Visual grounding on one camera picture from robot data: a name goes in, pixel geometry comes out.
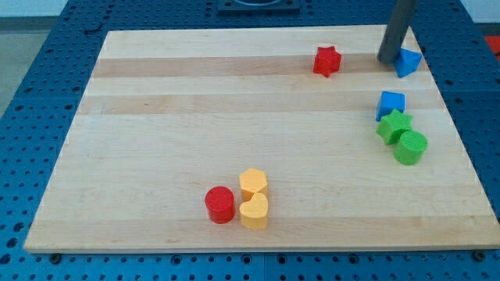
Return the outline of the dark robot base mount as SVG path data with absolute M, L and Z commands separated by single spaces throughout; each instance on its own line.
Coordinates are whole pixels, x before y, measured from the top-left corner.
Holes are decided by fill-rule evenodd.
M 218 0 L 219 15 L 237 12 L 299 12 L 300 0 Z

